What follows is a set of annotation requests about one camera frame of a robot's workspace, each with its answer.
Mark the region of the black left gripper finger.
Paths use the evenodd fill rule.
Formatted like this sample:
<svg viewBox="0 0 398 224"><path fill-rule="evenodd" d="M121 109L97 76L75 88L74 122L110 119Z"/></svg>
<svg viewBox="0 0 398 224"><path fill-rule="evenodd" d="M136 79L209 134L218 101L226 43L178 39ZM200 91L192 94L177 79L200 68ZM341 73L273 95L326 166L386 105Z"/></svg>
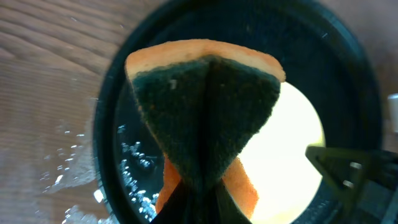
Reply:
<svg viewBox="0 0 398 224"><path fill-rule="evenodd" d="M321 175L317 195L340 202L397 202L397 154L309 146L305 156Z"/></svg>

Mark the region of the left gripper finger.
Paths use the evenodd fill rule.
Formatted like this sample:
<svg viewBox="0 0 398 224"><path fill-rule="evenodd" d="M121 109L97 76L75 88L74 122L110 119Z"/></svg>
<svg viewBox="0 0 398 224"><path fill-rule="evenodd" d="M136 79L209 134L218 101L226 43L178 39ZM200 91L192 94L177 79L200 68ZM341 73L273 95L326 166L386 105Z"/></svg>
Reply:
<svg viewBox="0 0 398 224"><path fill-rule="evenodd" d="M180 181L162 210L150 224L186 224L189 218L190 188Z"/></svg>
<svg viewBox="0 0 398 224"><path fill-rule="evenodd" d="M229 194L223 181L214 186L214 221L218 224L251 224Z"/></svg>

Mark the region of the yellow plate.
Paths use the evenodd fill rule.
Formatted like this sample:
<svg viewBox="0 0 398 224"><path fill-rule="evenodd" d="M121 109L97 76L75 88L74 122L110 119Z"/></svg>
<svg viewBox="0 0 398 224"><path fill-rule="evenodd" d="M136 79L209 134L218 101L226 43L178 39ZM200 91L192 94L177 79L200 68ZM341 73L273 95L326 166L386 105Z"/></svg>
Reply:
<svg viewBox="0 0 398 224"><path fill-rule="evenodd" d="M271 116L238 156L259 195L253 223L292 223L310 205L322 177L305 156L309 145L325 145L322 123L309 99L284 82Z"/></svg>

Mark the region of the orange green sponge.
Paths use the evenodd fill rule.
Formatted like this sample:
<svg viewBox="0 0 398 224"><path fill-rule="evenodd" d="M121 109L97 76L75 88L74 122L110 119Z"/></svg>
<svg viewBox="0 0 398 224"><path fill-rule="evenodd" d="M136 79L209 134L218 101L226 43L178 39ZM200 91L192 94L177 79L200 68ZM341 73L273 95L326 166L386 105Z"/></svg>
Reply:
<svg viewBox="0 0 398 224"><path fill-rule="evenodd" d="M137 50L124 68L165 157L157 214L182 181L190 188L187 223L215 223L214 186L223 181L250 221L259 195L238 156L272 114L282 65L240 45L190 39Z"/></svg>

